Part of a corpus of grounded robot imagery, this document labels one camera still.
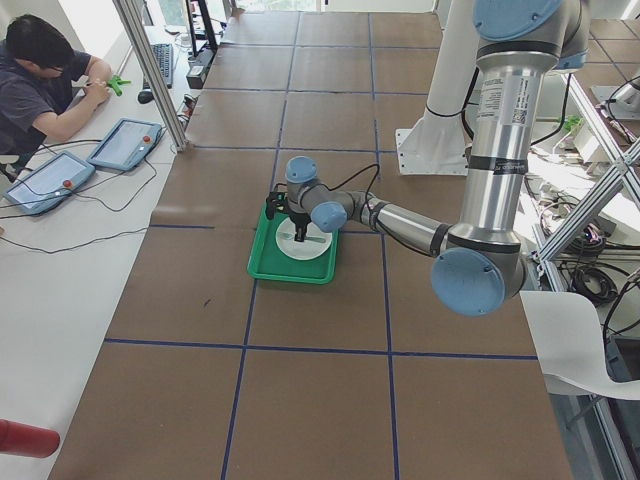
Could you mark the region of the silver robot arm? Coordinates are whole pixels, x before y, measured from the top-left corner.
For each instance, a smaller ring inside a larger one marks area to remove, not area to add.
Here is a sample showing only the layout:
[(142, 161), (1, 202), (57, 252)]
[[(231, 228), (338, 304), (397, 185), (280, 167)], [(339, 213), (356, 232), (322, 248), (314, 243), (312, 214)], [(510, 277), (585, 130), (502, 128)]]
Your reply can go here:
[(498, 309), (525, 280), (513, 224), (542, 81), (551, 70), (584, 65), (590, 21), (587, 1), (476, 2), (483, 82), (459, 221), (447, 225), (369, 192), (332, 191), (315, 162), (298, 156), (278, 198), (296, 240), (310, 223), (331, 233), (357, 221), (434, 258), (431, 285), (450, 310), (480, 316)]

